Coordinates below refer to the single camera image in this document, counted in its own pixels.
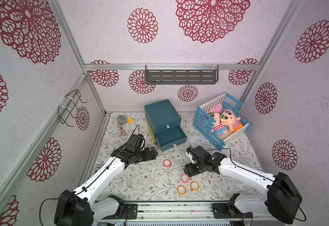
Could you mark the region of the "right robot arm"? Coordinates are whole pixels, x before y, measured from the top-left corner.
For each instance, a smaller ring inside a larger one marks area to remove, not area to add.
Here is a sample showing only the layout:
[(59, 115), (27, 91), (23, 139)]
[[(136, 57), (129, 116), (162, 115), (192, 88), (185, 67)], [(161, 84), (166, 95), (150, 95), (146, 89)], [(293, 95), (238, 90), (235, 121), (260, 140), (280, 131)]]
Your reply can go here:
[(189, 147), (186, 150), (190, 163), (185, 165), (185, 174), (189, 177), (204, 172), (214, 172), (236, 179), (259, 192), (250, 198), (247, 195), (233, 195), (228, 204), (241, 213), (266, 213), (278, 221), (291, 225), (297, 219), (303, 200), (290, 177), (282, 172), (270, 174), (254, 170), (232, 160), (231, 156), (214, 153), (201, 146)]

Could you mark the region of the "teal drawer cabinet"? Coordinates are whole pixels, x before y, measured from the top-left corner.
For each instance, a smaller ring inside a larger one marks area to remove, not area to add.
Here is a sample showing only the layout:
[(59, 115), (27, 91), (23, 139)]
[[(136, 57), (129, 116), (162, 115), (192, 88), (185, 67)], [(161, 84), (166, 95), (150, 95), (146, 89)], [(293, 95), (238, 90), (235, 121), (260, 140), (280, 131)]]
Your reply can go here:
[(144, 110), (155, 144), (162, 152), (187, 142), (187, 136), (180, 127), (181, 117), (170, 100), (145, 105)]

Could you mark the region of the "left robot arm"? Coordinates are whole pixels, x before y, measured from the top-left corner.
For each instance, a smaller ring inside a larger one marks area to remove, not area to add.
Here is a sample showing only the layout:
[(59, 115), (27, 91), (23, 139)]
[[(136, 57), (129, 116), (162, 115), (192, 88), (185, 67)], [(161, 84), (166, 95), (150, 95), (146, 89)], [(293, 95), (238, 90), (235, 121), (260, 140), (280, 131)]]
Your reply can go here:
[(154, 147), (143, 149), (123, 145), (112, 152), (111, 157), (90, 179), (73, 191), (65, 190), (58, 198), (54, 217), (57, 226), (93, 226), (106, 218), (125, 215), (125, 201), (109, 195), (103, 201), (97, 198), (109, 183), (130, 164), (155, 160), (158, 152)]

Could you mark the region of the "red tape roll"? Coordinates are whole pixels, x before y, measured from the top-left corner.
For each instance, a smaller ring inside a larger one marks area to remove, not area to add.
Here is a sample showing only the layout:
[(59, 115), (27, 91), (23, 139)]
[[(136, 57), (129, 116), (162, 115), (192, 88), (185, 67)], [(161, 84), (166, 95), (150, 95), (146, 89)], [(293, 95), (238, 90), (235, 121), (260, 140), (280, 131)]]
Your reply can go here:
[(163, 166), (164, 166), (165, 168), (169, 168), (169, 167), (171, 167), (171, 165), (172, 165), (172, 162), (171, 162), (169, 159), (165, 159), (165, 160), (163, 161)]
[(182, 183), (188, 183), (189, 182), (189, 177), (186, 174), (182, 174), (180, 176), (180, 180), (181, 180)]

